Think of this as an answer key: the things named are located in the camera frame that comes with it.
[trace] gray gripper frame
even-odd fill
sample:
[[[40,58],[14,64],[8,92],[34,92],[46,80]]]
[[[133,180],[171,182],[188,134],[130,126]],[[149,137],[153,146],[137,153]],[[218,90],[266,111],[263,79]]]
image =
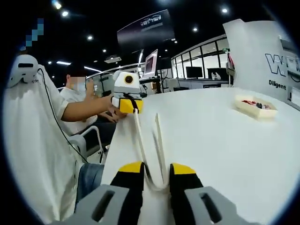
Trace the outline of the gray gripper frame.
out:
[[[124,187],[101,185],[77,204],[75,214],[51,225],[118,225],[128,191]]]
[[[187,189],[185,194],[196,225],[260,225],[239,217],[236,206],[212,187]]]

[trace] robot camera lens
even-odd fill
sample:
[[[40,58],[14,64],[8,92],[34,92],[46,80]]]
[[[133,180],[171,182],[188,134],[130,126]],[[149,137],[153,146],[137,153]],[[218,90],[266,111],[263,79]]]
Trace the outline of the robot camera lens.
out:
[[[133,81],[133,77],[132,76],[126,76],[125,77],[125,82],[126,83],[132,83],[132,81]]]

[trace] white chair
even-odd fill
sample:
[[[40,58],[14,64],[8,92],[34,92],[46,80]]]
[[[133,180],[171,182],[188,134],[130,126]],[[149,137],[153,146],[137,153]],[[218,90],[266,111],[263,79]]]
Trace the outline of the white chair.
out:
[[[72,134],[72,132],[68,129],[68,127],[63,122],[60,123],[60,126],[61,126],[62,130],[67,134],[67,136],[68,136],[67,138],[68,138],[69,142],[71,144],[78,146],[79,152],[84,157],[85,160],[87,160],[88,157],[91,156],[92,154],[94,154],[95,152],[99,151],[98,152],[100,155],[99,163],[104,164],[104,162],[105,162],[104,150],[103,150],[102,143],[100,140],[99,129],[96,126],[91,126],[84,132],[78,133],[75,135]],[[84,136],[92,130],[95,130],[97,133],[99,147],[95,147],[93,149],[86,149],[86,141],[84,139]]]

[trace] white shirt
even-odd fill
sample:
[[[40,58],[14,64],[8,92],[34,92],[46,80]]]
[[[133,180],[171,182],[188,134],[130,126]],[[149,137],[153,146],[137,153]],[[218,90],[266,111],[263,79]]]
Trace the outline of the white shirt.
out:
[[[86,94],[83,91],[77,91],[70,88],[63,88],[60,92],[60,95],[63,96],[68,102],[83,102]],[[77,134],[78,132],[84,130],[89,125],[92,125],[97,120],[97,116],[89,117],[86,122],[63,122],[67,127],[68,131],[71,134]]]
[[[44,72],[56,118],[61,119],[68,102],[60,96],[45,68],[39,68]],[[49,224],[74,213],[83,163],[54,119],[39,73],[32,83],[20,82],[5,90],[4,140],[19,190],[40,219]]]

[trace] black sign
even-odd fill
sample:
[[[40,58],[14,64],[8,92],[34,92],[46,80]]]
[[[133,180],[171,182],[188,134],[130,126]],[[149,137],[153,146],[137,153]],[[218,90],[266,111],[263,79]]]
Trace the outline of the black sign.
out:
[[[209,85],[203,85],[203,88],[220,88],[221,84],[209,84]]]
[[[139,19],[118,31],[118,42],[124,52],[134,52],[175,38],[168,10]]]

